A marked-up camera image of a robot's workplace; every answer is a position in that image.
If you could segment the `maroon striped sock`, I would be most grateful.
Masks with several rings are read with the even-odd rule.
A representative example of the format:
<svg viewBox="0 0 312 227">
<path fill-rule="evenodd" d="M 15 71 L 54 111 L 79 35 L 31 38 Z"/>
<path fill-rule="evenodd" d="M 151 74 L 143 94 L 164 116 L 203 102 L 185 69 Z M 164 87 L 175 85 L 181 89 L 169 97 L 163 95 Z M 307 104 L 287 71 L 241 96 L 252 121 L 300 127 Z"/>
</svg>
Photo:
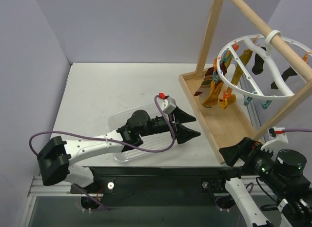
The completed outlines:
<svg viewBox="0 0 312 227">
<path fill-rule="evenodd" d="M 203 81 L 200 84 L 199 88 L 197 89 L 197 91 L 194 93 L 194 96 L 206 96 L 208 94 L 208 92 L 210 91 L 210 87 L 211 87 L 211 82 L 213 81 L 213 72 L 214 72 L 214 68 L 210 67 L 207 69 Z"/>
</svg>

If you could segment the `mustard sock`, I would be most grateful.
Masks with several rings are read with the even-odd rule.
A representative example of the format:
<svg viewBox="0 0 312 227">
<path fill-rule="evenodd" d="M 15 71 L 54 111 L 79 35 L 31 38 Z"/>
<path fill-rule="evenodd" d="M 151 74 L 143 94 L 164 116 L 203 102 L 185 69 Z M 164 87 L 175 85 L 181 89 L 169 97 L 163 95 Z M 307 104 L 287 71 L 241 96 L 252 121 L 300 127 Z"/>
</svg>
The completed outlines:
<svg viewBox="0 0 312 227">
<path fill-rule="evenodd" d="M 202 105 L 204 107 L 212 107 L 214 105 L 217 105 L 219 94 L 222 90 L 223 81 L 219 81 L 218 83 L 215 83 L 214 81 L 211 82 L 210 92 L 208 97 L 202 101 Z"/>
<path fill-rule="evenodd" d="M 232 93 L 232 95 L 226 99 L 224 102 L 221 101 L 221 98 L 218 99 L 218 104 L 220 105 L 221 109 L 226 109 L 229 105 L 236 102 L 236 95 Z"/>
</svg>

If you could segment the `orange clothespin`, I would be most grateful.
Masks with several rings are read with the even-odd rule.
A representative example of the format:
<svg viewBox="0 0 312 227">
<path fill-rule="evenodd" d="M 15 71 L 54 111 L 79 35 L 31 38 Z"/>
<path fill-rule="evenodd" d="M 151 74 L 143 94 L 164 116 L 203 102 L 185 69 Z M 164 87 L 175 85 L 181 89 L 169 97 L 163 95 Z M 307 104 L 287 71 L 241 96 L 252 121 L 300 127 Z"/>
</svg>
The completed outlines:
<svg viewBox="0 0 312 227">
<path fill-rule="evenodd" d="M 225 88 L 223 91 L 223 95 L 221 98 L 221 101 L 224 102 L 226 99 L 228 99 L 232 95 L 232 89 L 231 88 Z"/>
</svg>

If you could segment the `teal clothespin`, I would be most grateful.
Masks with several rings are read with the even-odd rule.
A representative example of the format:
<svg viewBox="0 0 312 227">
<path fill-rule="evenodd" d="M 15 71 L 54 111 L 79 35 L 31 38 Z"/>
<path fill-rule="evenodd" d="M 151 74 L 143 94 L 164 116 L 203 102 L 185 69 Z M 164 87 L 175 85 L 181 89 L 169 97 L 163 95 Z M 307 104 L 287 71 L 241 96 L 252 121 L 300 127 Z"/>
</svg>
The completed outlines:
<svg viewBox="0 0 312 227">
<path fill-rule="evenodd" d="M 215 70 L 213 71 L 213 81 L 215 83 L 219 82 L 219 75 L 218 75 L 217 71 L 215 71 Z"/>
</svg>

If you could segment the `white round sock hanger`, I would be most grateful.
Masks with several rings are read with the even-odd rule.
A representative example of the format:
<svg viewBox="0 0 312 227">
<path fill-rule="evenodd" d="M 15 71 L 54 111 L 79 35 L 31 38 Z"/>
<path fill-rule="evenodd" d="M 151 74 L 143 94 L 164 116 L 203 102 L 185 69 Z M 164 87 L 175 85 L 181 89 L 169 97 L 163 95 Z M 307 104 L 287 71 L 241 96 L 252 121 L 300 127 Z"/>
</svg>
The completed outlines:
<svg viewBox="0 0 312 227">
<path fill-rule="evenodd" d="M 295 69 L 294 65 L 290 64 L 289 68 L 284 72 L 280 72 L 275 61 L 272 58 L 273 45 L 272 40 L 275 36 L 280 36 L 281 32 L 278 30 L 273 30 L 269 33 L 268 36 L 263 36 L 260 34 L 257 35 L 248 35 L 243 36 L 238 39 L 235 39 L 228 44 L 226 44 L 218 54 L 217 61 L 215 64 L 216 71 L 213 75 L 218 75 L 218 77 L 225 83 L 227 87 L 230 88 L 230 91 L 236 91 L 241 93 L 251 99 L 259 100 L 288 100 L 294 93 L 286 84 L 286 80 L 294 75 L 300 75 L 299 72 Z M 245 57 L 239 56 L 234 49 L 235 45 L 238 45 L 240 42 L 243 42 L 247 47 L 247 52 L 251 53 L 254 57 L 254 64 L 251 71 L 248 71 L 246 64 L 244 63 Z M 221 69 L 221 64 L 227 60 L 227 54 L 236 62 L 239 70 L 249 81 L 253 87 L 253 91 L 247 91 L 237 86 L 237 83 L 234 80 L 229 80 L 225 76 L 225 72 Z M 281 95 L 265 95 L 258 84 L 253 79 L 254 75 L 259 75 L 263 73 L 264 68 L 268 68 L 268 72 L 273 78 L 273 82 L 270 84 L 270 87 L 273 89 L 278 89 Z"/>
</svg>

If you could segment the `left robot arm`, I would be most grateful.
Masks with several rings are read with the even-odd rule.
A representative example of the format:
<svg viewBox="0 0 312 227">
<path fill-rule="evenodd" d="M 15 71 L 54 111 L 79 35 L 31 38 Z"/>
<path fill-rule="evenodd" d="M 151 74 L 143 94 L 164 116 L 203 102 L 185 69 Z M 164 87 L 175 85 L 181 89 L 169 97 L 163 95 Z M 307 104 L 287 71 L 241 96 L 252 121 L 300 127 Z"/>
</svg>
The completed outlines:
<svg viewBox="0 0 312 227">
<path fill-rule="evenodd" d="M 196 118 L 176 107 L 168 116 L 150 115 L 142 109 L 135 111 L 126 124 L 117 130 L 96 137 L 94 140 L 67 140 L 60 135 L 53 137 L 37 155 L 44 186 L 69 182 L 82 187 L 87 193 L 98 190 L 99 181 L 94 172 L 77 165 L 78 162 L 108 153 L 140 150 L 142 137 L 169 132 L 175 143 L 183 144 L 200 132 L 185 127 L 184 123 Z"/>
</svg>

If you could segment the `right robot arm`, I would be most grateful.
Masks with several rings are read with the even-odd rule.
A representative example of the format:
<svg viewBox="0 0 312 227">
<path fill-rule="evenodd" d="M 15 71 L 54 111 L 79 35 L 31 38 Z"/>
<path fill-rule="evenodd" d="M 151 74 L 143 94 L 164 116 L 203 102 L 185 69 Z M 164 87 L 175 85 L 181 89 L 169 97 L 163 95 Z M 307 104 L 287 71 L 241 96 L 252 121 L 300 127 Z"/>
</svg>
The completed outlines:
<svg viewBox="0 0 312 227">
<path fill-rule="evenodd" d="M 236 145 L 220 148 L 219 152 L 228 166 L 241 159 L 243 170 L 256 173 L 278 201 L 288 202 L 282 214 L 293 227 L 310 227 L 312 205 L 306 200 L 312 197 L 312 189 L 311 182 L 303 175 L 306 157 L 292 149 L 281 149 L 273 160 L 273 152 L 262 146 L 245 137 Z"/>
</svg>

